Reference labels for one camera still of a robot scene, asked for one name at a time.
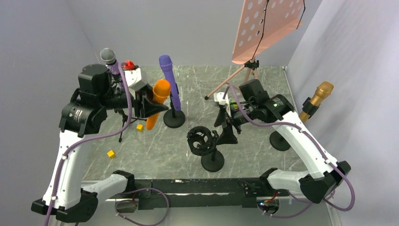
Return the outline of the orange microphone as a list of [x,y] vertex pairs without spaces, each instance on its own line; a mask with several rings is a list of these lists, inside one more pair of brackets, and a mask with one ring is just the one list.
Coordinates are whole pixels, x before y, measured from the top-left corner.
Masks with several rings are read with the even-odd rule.
[[152,114],[146,121],[146,129],[151,130],[155,126],[159,113],[163,111],[161,107],[165,107],[163,104],[165,100],[170,96],[171,86],[166,79],[158,80],[154,87],[152,88],[152,100],[151,102],[155,104],[156,110],[160,110],[155,114]]

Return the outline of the black tripod mic stand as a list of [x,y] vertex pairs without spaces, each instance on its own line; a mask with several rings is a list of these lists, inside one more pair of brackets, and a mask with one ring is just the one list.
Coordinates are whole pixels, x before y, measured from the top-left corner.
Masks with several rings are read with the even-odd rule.
[[[125,93],[124,88],[122,87],[122,78],[118,75],[112,76],[112,87],[114,88],[114,94],[123,94]],[[114,109],[115,113],[118,113],[122,116],[122,127],[124,127],[125,123],[128,121],[128,116],[125,114],[124,110],[121,108]],[[136,121],[147,121],[146,119],[135,118],[133,117],[132,121],[129,121],[128,124],[132,124]]]

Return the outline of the black shock mount desk stand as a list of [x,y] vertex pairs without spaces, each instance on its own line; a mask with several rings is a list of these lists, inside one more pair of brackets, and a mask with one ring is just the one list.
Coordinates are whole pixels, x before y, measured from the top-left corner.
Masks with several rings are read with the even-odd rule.
[[197,126],[187,133],[187,143],[192,154],[201,157],[202,167],[209,172],[218,172],[224,166],[224,156],[218,151],[216,130]]

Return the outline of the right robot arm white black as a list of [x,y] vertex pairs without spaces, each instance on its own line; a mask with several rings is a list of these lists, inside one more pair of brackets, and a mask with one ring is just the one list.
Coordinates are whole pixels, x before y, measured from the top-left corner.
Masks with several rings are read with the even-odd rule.
[[223,128],[216,144],[237,144],[232,129],[240,133],[241,125],[248,122],[272,127],[296,152],[307,170],[294,172],[272,168],[263,174],[265,179],[259,184],[260,191],[267,196],[280,189],[296,191],[312,203],[320,203],[345,180],[351,170],[348,162],[338,161],[315,140],[283,95],[270,97],[257,79],[243,83],[239,89],[244,102],[230,101],[227,92],[213,95],[220,108],[214,126]]

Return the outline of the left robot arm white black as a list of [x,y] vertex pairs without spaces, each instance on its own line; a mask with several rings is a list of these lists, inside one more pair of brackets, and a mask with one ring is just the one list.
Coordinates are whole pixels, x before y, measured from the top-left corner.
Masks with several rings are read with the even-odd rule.
[[42,198],[32,203],[33,212],[56,222],[83,223],[95,213],[99,204],[120,194],[124,198],[137,192],[133,174],[117,170],[108,178],[82,186],[84,168],[93,142],[101,139],[99,130],[110,109],[128,109],[154,127],[158,114],[168,109],[165,99],[170,83],[161,79],[149,85],[139,68],[124,70],[118,66],[124,87],[117,92],[111,70],[102,64],[87,65],[78,76],[79,87],[61,113],[58,156],[50,184]]

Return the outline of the glitter purple silver microphone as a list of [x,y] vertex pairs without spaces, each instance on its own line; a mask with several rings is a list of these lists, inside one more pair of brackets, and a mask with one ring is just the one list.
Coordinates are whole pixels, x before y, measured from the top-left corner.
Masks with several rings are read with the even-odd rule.
[[116,59],[115,53],[110,48],[104,48],[100,52],[100,58],[105,62],[110,72],[115,76],[120,76],[120,68],[122,65]]

